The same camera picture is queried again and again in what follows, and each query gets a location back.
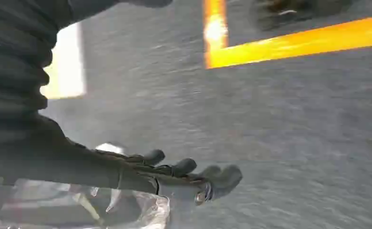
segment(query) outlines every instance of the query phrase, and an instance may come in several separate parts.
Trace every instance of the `transparent plastic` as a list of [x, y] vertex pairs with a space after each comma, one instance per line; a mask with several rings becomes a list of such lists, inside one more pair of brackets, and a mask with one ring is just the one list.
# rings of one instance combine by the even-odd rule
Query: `transparent plastic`
[[0, 229], [165, 229], [169, 214], [147, 193], [0, 178]]

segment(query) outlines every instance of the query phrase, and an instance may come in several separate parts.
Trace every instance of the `yellow painted line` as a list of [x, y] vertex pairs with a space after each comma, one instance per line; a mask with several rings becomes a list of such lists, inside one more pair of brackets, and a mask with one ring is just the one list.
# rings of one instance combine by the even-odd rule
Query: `yellow painted line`
[[207, 68], [372, 46], [372, 18], [226, 47], [224, 0], [205, 0]]
[[44, 69], [50, 76], [50, 83], [41, 88], [41, 93], [48, 99], [77, 97], [86, 93], [81, 47], [79, 24], [58, 33], [57, 45], [52, 51], [53, 61]]

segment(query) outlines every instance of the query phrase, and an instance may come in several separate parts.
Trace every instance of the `black jacket sleeve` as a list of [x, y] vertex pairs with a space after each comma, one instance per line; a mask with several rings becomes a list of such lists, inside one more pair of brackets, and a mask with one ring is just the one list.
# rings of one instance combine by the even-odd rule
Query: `black jacket sleeve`
[[78, 19], [66, 0], [0, 0], [0, 176], [117, 188], [124, 164], [73, 144], [38, 113], [47, 107], [43, 67], [52, 61], [57, 32], [72, 21]]

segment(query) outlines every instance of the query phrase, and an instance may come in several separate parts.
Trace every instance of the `gray pavement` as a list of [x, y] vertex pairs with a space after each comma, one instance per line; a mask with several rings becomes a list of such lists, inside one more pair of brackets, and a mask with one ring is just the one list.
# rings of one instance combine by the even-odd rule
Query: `gray pavement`
[[[232, 195], [177, 228], [372, 229], [372, 48], [205, 70], [201, 4], [122, 4], [84, 22], [88, 93], [46, 113], [89, 147], [241, 166]], [[231, 44], [372, 16], [359, 0], [263, 33], [248, 4], [228, 1]]]

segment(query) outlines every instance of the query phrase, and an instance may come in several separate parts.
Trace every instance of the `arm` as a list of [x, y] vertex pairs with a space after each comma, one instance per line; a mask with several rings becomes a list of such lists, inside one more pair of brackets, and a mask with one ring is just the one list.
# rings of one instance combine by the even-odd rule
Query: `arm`
[[[135, 0], [164, 6], [170, 0]], [[194, 161], [153, 167], [142, 157], [114, 157], [73, 143], [53, 120], [40, 87], [48, 83], [43, 67], [52, 60], [57, 32], [117, 3], [117, 0], [0, 0], [0, 177], [27, 178], [96, 187], [131, 189], [194, 199], [228, 194], [241, 180], [236, 167], [210, 181], [187, 176]], [[175, 176], [174, 169], [180, 173]], [[214, 185], [213, 180], [221, 181]]]

